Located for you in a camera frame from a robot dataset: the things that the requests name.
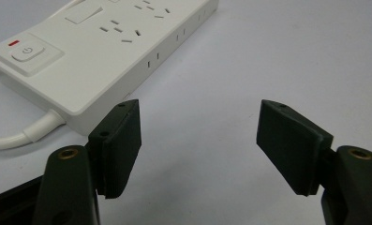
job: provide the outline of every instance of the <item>power switch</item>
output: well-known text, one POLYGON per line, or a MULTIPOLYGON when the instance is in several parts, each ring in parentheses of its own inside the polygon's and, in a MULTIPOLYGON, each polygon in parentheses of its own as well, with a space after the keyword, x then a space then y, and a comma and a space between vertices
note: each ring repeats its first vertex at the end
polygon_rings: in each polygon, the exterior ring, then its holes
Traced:
POLYGON ((14 59, 23 63, 43 53, 43 51, 45 51, 45 48, 42 45, 35 41, 28 41, 13 50, 11 55, 14 59))

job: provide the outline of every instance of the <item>brass screw insert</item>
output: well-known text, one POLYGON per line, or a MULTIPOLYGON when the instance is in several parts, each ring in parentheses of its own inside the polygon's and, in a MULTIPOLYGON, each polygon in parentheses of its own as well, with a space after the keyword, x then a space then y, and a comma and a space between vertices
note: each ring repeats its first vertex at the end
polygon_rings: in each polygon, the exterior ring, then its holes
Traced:
POLYGON ((358 159, 363 159, 363 160, 370 160, 372 159, 372 156, 370 156, 370 154, 367 154, 359 149, 355 149, 355 148, 351 148, 349 150, 349 153, 355 157, 355 158, 358 158, 358 159))
POLYGON ((68 149, 62 150, 59 153, 59 158, 62 159, 62 160, 65 160, 65 159, 74 158, 77 155, 78 155, 78 150, 77 149, 68 148, 68 149))

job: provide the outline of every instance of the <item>white table surface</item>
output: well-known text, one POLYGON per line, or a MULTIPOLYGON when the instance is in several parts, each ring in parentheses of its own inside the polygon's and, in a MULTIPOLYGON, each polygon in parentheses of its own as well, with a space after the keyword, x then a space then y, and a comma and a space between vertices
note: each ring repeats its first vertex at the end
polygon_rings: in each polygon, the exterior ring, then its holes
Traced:
MULTIPOLYGON (((0 41, 67 0, 0 0, 0 41)), ((288 104, 372 151, 372 0, 221 0, 218 11, 130 97, 142 147, 124 194, 99 198, 103 225, 324 224, 256 145, 260 101, 288 104)), ((0 137, 45 112, 0 83, 0 137)), ((0 193, 43 174, 69 127, 0 151, 0 193)))

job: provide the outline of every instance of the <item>white cable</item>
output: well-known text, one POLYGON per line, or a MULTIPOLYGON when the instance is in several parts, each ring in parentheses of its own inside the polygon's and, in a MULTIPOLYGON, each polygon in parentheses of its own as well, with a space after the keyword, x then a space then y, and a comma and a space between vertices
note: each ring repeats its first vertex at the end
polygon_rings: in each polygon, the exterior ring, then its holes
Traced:
POLYGON ((22 133, 0 138, 0 150, 34 143, 65 123, 66 121, 57 112, 49 110, 42 118, 25 128, 22 133))

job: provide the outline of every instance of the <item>white power strip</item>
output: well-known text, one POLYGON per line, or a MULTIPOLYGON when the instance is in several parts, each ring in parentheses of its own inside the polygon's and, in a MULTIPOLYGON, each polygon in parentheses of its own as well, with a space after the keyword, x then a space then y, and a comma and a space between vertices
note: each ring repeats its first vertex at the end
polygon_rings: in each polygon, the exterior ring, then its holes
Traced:
POLYGON ((87 135, 218 0, 76 0, 0 43, 0 81, 87 135))

